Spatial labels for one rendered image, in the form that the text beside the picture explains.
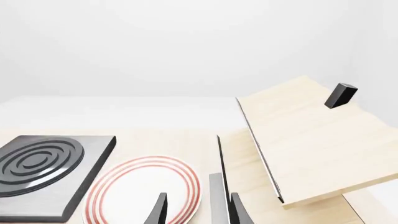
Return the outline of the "flat black stove plate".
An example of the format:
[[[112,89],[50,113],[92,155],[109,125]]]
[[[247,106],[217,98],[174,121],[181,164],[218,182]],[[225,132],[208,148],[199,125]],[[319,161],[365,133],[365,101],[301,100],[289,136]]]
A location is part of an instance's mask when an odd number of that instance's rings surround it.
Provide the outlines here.
[[[65,223],[116,136],[18,136],[0,147],[0,223]]]

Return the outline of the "white plate with red rings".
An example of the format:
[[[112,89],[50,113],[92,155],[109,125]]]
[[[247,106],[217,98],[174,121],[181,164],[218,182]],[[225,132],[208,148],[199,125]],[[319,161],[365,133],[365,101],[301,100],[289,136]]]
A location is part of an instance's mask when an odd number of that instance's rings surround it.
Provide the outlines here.
[[[84,224],[144,224],[159,195],[167,194],[165,224],[188,224],[203,188],[195,170],[170,156],[144,156],[113,167],[91,186]]]

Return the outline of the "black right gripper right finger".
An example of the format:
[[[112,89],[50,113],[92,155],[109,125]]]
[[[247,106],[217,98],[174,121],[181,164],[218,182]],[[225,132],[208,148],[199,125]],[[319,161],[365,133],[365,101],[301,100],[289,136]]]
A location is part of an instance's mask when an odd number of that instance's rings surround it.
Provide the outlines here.
[[[230,219],[231,224],[254,224],[236,192],[231,194]]]

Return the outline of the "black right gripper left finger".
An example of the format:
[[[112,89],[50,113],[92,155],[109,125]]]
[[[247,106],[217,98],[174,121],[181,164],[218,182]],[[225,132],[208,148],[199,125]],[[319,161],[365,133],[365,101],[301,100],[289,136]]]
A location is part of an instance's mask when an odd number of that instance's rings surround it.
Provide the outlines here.
[[[144,224],[165,224],[167,218],[168,200],[167,194],[162,192],[145,220]]]

